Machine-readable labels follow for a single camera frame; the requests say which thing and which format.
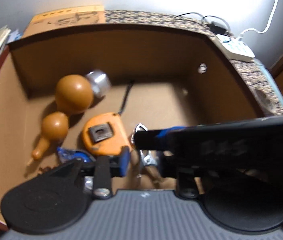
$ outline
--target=cardboard box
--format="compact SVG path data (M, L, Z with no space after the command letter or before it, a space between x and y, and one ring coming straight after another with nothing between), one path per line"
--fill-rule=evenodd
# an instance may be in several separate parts
M199 71L205 63L206 72ZM83 148L81 130L91 117L118 111L126 85L135 79L122 120L129 135L138 123L149 129L236 121L263 112L232 64L203 34L152 25L73 26L12 42L0 57L0 199L33 178L39 167L58 164L56 145L26 168L42 119L56 110L54 88L68 74L100 69L113 87L84 115L72 116L64 147ZM174 188L138 181L138 155L118 188ZM0 215L0 228L5 229Z
M22 37L69 26L105 22L105 12L102 5L64 8L35 15Z

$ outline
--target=white cable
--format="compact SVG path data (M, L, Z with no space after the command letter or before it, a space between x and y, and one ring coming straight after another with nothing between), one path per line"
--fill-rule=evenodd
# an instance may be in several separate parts
M263 34L263 33L267 32L269 27L271 26L271 22L272 22L272 19L273 19L273 16L274 16L274 13L275 13L275 10L276 10L276 7L277 7L277 3L278 3L278 0L275 0L275 3L274 3L274 6L273 6L271 15L269 16L269 19L268 19L268 22L267 22L267 26L266 26L266 28L262 32L260 32L259 30L255 29L255 28L249 28L249 29L243 30L240 33L240 35L238 36L237 39L241 40L241 38L243 37L243 34L245 32L248 32L248 31L254 31L254 32L257 32L257 33L260 33L260 34Z

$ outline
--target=brown small object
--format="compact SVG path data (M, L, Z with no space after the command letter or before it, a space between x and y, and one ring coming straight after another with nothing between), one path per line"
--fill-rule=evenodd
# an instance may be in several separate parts
M55 93L57 108L68 116L86 111L93 99L91 85L83 76L68 75L57 83Z
M44 152L49 148L51 141L62 141L68 134L68 117L61 112L54 112L43 119L41 134L36 148L31 153L32 159L28 162L29 166L33 160L39 160Z

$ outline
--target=power strip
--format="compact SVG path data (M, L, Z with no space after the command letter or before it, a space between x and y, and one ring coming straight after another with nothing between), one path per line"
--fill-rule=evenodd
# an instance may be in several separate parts
M237 39L217 34L213 38L213 42L228 59L252 62L255 58L252 50L245 43Z

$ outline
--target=gray ribbed surface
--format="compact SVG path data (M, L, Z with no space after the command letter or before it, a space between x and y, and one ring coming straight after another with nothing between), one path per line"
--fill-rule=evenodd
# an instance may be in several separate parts
M10 230L1 240L283 240L283 230L248 236L211 222L195 201L173 191L118 191L109 200L94 201L80 221L58 233L31 236Z

